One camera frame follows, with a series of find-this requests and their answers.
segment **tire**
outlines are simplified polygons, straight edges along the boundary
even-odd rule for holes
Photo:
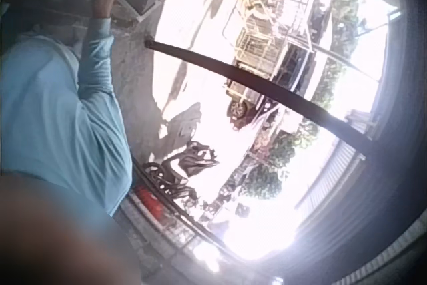
[[[248,113],[248,105],[245,102],[239,103],[233,100],[228,107],[228,113],[236,120],[242,119]]]

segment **scooter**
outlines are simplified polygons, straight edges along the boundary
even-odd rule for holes
[[[179,160],[182,174],[178,168],[172,167],[171,163],[175,160]],[[186,198],[185,207],[193,207],[198,205],[198,196],[194,188],[187,186],[189,178],[217,164],[215,150],[198,141],[189,141],[184,151],[163,160],[161,164],[145,163],[143,169],[165,194],[173,200]]]

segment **light blue shirt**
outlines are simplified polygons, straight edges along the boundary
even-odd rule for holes
[[[110,215],[131,185],[112,44],[110,19],[92,19],[80,64],[43,36],[22,39],[1,60],[2,169],[70,188]]]

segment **green foliage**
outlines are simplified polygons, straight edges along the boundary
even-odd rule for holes
[[[332,0],[332,44],[331,50],[349,59],[357,46],[358,0]],[[326,62],[325,70],[314,93],[312,102],[329,109],[334,98],[334,88],[346,68],[332,59]],[[296,148],[307,148],[316,139],[319,127],[304,120],[295,135],[282,133],[271,145],[266,162],[251,171],[241,193],[247,196],[268,199],[280,193],[282,183],[277,168],[286,167],[295,155]]]
[[[269,167],[260,164],[254,168],[246,178],[241,196],[249,196],[261,200],[276,197],[282,190],[282,182],[276,172],[271,172]]]

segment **red object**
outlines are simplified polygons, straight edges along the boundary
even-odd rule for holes
[[[158,221],[163,218],[163,204],[146,188],[136,187],[135,195]]]

